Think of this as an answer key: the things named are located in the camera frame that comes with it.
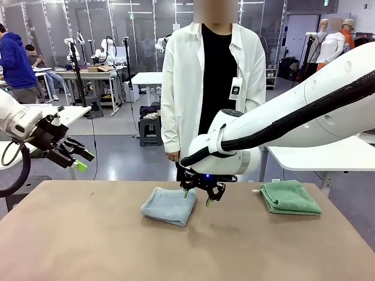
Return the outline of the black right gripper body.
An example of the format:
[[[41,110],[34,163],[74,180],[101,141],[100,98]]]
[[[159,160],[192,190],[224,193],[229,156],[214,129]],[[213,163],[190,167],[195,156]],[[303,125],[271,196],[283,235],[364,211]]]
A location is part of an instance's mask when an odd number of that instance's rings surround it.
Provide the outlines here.
[[[218,180],[219,176],[215,174],[204,174],[194,170],[186,170],[183,174],[180,186],[184,190],[198,188],[208,191],[217,187]]]

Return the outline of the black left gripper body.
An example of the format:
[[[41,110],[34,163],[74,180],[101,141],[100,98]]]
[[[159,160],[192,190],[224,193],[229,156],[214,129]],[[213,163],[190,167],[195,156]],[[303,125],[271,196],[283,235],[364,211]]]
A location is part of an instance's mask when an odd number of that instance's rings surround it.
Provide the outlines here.
[[[40,150],[51,150],[64,138],[68,130],[68,127],[63,124],[56,126],[47,119],[41,119],[31,134],[30,144]]]

